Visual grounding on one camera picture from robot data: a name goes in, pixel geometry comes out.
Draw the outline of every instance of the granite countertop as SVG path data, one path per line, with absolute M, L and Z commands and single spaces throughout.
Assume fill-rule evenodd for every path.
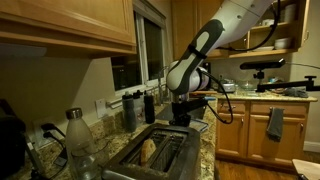
M 218 99 L 226 99 L 222 93 L 214 94 Z M 254 91 L 236 91 L 234 93 L 228 93 L 230 100 L 254 100 L 254 101 L 296 101 L 296 102 L 317 102 L 318 99 L 314 97 L 301 98 L 284 96 L 282 94 L 276 94 L 270 91 L 263 93 L 256 93 Z
M 216 101 L 210 101 L 209 104 L 213 109 L 216 109 Z M 155 106 L 156 113 L 159 113 L 164 107 L 165 106 Z M 206 108 L 206 113 L 203 119 L 204 122 L 208 123 L 208 129 L 201 133 L 201 176 L 199 177 L 201 180 L 214 179 L 216 119 L 215 116 L 209 111 L 210 109 Z M 123 129 L 110 130 L 112 127 L 115 129 L 119 128 L 116 128 L 119 126 L 116 122 L 117 117 L 116 119 L 109 117 L 90 127 L 95 139 L 104 139 L 109 142 L 109 158 L 112 158 L 114 155 L 116 155 L 131 140 L 133 140 L 143 130 L 150 126 L 149 124 L 143 124 L 139 126 L 134 133 L 126 133 L 123 131 Z M 155 123 L 168 124 L 168 121 L 157 119 Z M 53 143 L 52 145 L 42 148 L 38 151 L 40 160 L 43 162 L 45 175 L 47 177 L 50 177 L 59 171 L 60 167 L 53 164 L 53 161 L 60 151 L 61 148 L 57 143 Z M 32 165 L 30 160 L 26 158 L 25 166 L 9 179 L 30 179 L 31 167 Z M 55 179 L 71 179 L 68 166 Z

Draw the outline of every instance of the lower cabinet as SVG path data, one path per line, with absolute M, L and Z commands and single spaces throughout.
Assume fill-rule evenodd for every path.
M 230 120 L 226 101 L 219 100 L 218 114 Z M 306 132 L 309 102 L 231 101 L 232 124 L 217 121 L 216 157 L 256 164 L 292 167 L 292 159 L 300 158 Z M 271 107 L 284 109 L 280 142 L 268 138 Z

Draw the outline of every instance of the window frame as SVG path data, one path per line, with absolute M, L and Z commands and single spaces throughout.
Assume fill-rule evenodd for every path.
M 166 17 L 146 0 L 134 0 L 133 7 L 134 12 L 136 13 L 136 42 L 137 46 L 139 46 L 139 64 L 142 84 L 115 91 L 115 95 L 117 97 L 122 96 L 126 91 L 129 91 L 129 93 L 136 92 L 137 90 L 144 91 L 152 89 L 158 85 L 158 79 L 148 80 L 148 59 L 146 54 L 146 38 L 144 31 L 145 18 L 161 28 L 163 67 L 166 66 L 166 58 L 168 57 L 168 54 L 166 53 L 166 49 L 169 49 Z M 164 83 L 166 83 L 166 73 L 163 73 L 163 77 L 161 78 L 161 84 Z

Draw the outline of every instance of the drawer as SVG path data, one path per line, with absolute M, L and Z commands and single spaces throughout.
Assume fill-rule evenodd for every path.
M 294 102 L 252 102 L 250 114 L 265 114 L 270 113 L 270 108 L 277 107 L 284 109 L 285 116 L 306 117 L 308 114 L 308 103 Z
M 246 102 L 245 101 L 230 101 L 232 112 L 233 113 L 245 113 L 246 111 Z M 228 111 L 229 105 L 227 100 L 219 100 L 217 110 L 219 113 Z

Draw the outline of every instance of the dish towel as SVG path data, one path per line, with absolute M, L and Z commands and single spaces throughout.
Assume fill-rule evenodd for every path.
M 283 110 L 281 108 L 271 108 L 269 125 L 267 127 L 267 134 L 269 139 L 280 142 L 282 136 L 283 126 Z

